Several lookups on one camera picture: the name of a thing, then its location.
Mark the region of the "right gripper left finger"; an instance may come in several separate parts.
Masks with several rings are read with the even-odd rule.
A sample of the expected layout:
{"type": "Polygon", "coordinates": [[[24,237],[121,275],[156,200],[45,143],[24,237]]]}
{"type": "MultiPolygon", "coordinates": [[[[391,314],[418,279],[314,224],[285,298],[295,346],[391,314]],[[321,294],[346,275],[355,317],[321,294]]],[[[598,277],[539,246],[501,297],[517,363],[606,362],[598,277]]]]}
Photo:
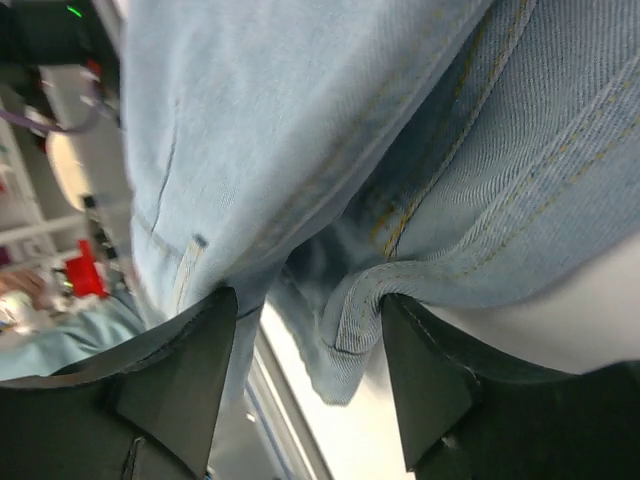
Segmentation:
{"type": "Polygon", "coordinates": [[[52,376],[2,382],[2,478],[204,478],[236,320],[222,288],[52,376]]]}

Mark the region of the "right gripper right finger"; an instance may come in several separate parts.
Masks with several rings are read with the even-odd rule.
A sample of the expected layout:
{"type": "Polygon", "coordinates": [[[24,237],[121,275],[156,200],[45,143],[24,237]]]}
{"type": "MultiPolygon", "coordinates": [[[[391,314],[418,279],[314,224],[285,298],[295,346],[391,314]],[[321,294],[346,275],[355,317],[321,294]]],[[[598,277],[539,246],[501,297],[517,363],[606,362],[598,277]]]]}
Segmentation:
{"type": "Polygon", "coordinates": [[[405,466],[419,479],[635,479],[639,365],[574,375],[389,295],[382,329],[405,466]]]}

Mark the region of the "light blue denim skirt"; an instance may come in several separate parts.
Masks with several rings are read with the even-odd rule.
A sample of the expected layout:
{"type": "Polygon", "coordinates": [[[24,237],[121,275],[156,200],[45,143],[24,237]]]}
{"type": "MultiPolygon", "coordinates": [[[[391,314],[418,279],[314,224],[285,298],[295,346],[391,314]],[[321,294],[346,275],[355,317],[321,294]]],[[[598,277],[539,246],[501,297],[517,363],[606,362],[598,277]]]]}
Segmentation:
{"type": "Polygon", "coordinates": [[[635,1],[133,1],[132,253],[172,318],[266,299],[319,396],[353,397],[383,297],[485,308],[639,229],[635,1]]]}

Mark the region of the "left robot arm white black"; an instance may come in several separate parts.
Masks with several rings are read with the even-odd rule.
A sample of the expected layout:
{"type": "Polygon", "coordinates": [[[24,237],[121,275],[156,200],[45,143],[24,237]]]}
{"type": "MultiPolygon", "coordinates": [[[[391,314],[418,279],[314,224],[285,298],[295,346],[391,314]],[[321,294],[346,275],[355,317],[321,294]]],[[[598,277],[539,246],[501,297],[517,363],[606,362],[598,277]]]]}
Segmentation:
{"type": "Polygon", "coordinates": [[[56,133],[78,136],[100,115],[120,119],[119,44],[122,20],[113,1],[7,1],[1,5],[1,83],[44,116],[37,122],[3,110],[1,118],[39,142],[56,133]],[[89,75],[89,113],[76,126],[58,123],[44,98],[39,67],[79,66],[89,75]]]}

